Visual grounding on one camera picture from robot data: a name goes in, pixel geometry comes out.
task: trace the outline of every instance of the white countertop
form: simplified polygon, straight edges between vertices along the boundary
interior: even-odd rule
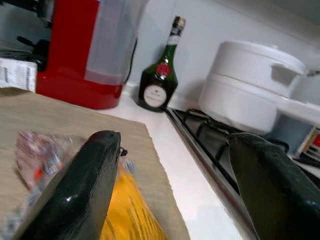
[[[145,110],[125,93],[117,107],[98,112],[146,125],[191,239],[242,239],[224,205],[165,113]]]

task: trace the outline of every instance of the cutting board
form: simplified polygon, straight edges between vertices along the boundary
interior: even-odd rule
[[[100,130],[113,130],[121,133],[121,145],[135,163],[134,179],[168,238],[190,238],[144,124],[13,88],[0,90],[0,123],[0,223],[28,196],[15,166],[19,130],[85,138]]]

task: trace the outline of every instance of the yellow plastic bag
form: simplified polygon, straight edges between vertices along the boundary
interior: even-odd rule
[[[166,240],[132,175],[119,165],[100,240]]]

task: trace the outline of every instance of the white lid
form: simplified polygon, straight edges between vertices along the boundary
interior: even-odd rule
[[[250,41],[230,40],[224,41],[221,44],[221,47],[259,54],[283,62],[303,72],[306,70],[306,66],[299,59],[284,51],[280,51],[276,45],[263,45]]]

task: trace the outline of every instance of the red wax seal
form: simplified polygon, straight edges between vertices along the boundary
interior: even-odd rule
[[[171,68],[168,64],[165,64],[164,62],[156,66],[156,71],[161,76],[169,76],[171,74]]]

